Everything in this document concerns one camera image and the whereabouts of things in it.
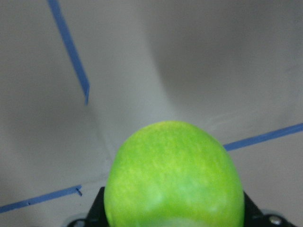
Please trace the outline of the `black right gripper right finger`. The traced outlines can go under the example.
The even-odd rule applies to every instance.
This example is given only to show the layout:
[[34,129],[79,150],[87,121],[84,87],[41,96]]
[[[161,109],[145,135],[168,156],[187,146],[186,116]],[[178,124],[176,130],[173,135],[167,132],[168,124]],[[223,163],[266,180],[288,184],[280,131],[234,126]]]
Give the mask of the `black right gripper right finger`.
[[252,201],[252,199],[244,192],[244,227],[259,227],[263,218],[263,213]]

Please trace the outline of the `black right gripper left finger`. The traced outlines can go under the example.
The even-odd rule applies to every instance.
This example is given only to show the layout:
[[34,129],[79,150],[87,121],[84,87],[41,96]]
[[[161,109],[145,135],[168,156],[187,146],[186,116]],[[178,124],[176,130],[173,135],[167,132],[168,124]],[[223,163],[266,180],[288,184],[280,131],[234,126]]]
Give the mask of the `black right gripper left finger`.
[[105,187],[101,187],[86,217],[87,227],[107,227],[108,221],[104,206]]

